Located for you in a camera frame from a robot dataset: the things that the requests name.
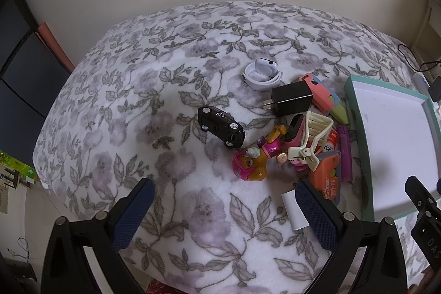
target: cable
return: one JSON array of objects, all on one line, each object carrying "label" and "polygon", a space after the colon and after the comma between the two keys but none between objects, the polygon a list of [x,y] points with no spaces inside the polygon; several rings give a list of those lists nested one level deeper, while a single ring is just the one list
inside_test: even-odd
[{"label": "cable", "polygon": [[[427,62],[422,63],[422,64],[420,65],[420,68],[419,68],[419,69],[415,69],[415,68],[410,64],[409,60],[407,60],[406,55],[400,50],[400,46],[405,47],[407,50],[410,51],[410,53],[413,55],[413,57],[415,57],[413,51],[411,50],[411,48],[409,48],[407,45],[405,45],[405,44],[403,44],[403,43],[398,44],[398,51],[401,53],[401,55],[404,56],[404,59],[405,59],[406,62],[409,64],[409,66],[412,68],[412,70],[414,70],[414,71],[416,71],[416,72],[426,72],[426,71],[432,70],[432,69],[436,68],[436,67],[438,66],[438,64],[441,63],[441,60],[427,61]],[[427,65],[429,65],[429,64],[435,64],[435,65],[432,66],[431,68],[427,68],[427,69],[425,69],[425,70],[421,70],[421,68],[422,68],[423,66],[427,66]]]},{"label": "cable", "polygon": [[[26,245],[26,247],[23,247],[23,245],[21,245],[20,240],[25,241],[25,245]],[[23,249],[23,250],[26,252],[26,256],[22,256],[21,254],[18,254],[18,253],[16,253],[16,252],[14,252],[13,250],[10,250],[9,248],[7,249],[7,251],[8,251],[13,257],[21,257],[21,258],[24,258],[24,259],[26,259],[26,262],[29,263],[29,254],[30,254],[30,252],[29,252],[29,243],[28,243],[27,239],[26,239],[25,237],[18,237],[18,238],[17,238],[17,244],[18,244],[18,246],[19,246],[21,249]]]}]

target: black power adapter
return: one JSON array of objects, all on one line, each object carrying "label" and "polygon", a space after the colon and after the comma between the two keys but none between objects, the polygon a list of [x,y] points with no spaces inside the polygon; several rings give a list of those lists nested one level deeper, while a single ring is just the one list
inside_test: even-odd
[{"label": "black power adapter", "polygon": [[263,108],[272,109],[275,116],[280,117],[308,111],[311,103],[312,91],[302,80],[272,89],[271,100],[265,100]]}]

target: purple marker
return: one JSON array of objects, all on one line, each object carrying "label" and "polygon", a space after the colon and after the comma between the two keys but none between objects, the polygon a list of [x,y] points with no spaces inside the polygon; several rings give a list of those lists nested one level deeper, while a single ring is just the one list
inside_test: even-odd
[{"label": "purple marker", "polygon": [[337,126],[338,146],[341,153],[341,180],[352,182],[352,153],[351,139],[349,138],[349,128],[347,126]]}]

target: white blanket with gray leaves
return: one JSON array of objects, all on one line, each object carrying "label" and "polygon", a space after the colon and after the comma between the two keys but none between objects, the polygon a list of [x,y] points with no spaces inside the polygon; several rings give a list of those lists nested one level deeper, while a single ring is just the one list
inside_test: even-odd
[{"label": "white blanket with gray leaves", "polygon": [[[312,72],[345,101],[349,74],[413,88],[398,43],[344,17],[264,2],[205,3],[129,19],[68,79],[34,164],[43,185],[80,219],[110,210],[141,177],[153,179],[156,201],[121,255],[159,281],[186,293],[301,293],[328,258],[309,228],[292,232],[283,207],[281,194],[307,174],[269,161],[266,180],[239,180],[233,150],[200,130],[197,109],[231,113],[249,145],[286,119],[262,109],[270,94],[243,82],[247,64],[277,61],[284,83]],[[343,184],[339,208],[360,217],[354,131],[351,146],[354,181]],[[410,236],[414,222],[397,222],[409,282],[426,265]],[[355,273],[356,263],[347,283]]]}]

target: smartwatch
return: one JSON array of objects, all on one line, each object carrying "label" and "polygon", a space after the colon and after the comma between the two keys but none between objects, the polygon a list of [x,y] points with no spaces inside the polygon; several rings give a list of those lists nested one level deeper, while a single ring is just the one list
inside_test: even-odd
[{"label": "smartwatch", "polygon": [[[266,75],[270,79],[266,81],[255,80],[250,77],[253,71]],[[242,73],[242,78],[250,88],[258,91],[267,91],[279,86],[282,74],[283,72],[279,71],[279,66],[275,61],[258,58],[246,66],[245,71]]]}]

